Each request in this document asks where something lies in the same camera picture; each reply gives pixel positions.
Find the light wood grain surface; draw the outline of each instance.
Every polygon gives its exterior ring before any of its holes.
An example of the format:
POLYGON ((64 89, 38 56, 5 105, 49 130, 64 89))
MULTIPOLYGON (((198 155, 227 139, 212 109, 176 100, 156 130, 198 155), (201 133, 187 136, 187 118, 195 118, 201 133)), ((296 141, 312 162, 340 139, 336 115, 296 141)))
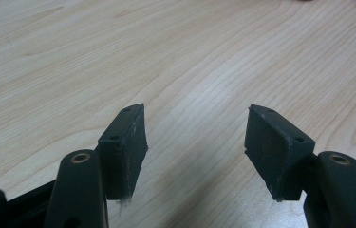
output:
POLYGON ((0 0, 0 189, 13 199, 145 104, 110 227, 306 227, 244 155, 250 104, 356 159, 356 0, 0 0))

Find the screw hole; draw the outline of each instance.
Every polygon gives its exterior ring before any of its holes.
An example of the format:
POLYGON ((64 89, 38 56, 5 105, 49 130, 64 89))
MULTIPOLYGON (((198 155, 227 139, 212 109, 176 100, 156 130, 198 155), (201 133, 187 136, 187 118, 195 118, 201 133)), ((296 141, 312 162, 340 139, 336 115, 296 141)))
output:
POLYGON ((63 223, 64 228, 76 228, 81 225, 81 221, 78 218, 69 218, 63 223))
POLYGON ((74 155, 71 158, 71 162, 72 163, 86 162, 87 160, 89 160, 89 157, 91 157, 91 156, 88 153, 80 153, 80 154, 74 155))
POLYGON ((342 165, 349 165, 351 164, 351 161, 349 161, 347 158, 341 156, 341 155, 330 155, 329 156, 334 162, 342 164, 342 165))
POLYGON ((304 141, 304 139, 301 138, 301 137, 295 137, 293 139, 296 140, 297 142, 303 142, 304 141))

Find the wood grain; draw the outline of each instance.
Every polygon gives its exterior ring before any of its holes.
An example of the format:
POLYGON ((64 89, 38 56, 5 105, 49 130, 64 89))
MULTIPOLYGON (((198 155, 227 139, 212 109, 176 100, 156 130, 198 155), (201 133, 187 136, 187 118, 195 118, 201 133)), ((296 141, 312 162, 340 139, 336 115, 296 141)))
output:
POLYGON ((0 189, 13 199, 145 103, 110 227, 306 227, 243 154, 250 104, 356 158, 356 0, 0 0, 0 189))

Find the black plastic bracket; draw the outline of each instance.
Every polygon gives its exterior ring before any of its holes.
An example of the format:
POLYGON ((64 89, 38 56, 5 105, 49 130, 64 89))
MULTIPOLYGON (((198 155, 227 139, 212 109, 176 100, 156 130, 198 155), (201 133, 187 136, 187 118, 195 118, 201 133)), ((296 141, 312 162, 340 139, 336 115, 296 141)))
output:
POLYGON ((106 198, 131 198, 148 150, 144 105, 123 109, 95 150, 62 159, 56 180, 6 200, 0 190, 0 227, 107 227, 106 198))
POLYGON ((312 153, 314 140, 269 108, 252 105, 246 155, 277 201, 308 195, 309 227, 356 227, 356 160, 338 152, 312 153))

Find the wooden table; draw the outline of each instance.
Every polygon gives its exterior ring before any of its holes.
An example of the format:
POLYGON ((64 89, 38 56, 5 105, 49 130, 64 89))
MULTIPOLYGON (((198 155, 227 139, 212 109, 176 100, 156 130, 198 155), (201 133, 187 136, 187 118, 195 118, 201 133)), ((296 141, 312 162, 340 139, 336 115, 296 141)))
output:
POLYGON ((110 227, 306 227, 243 153, 247 108, 356 159, 356 0, 0 1, 9 200, 137 103, 150 148, 110 227))

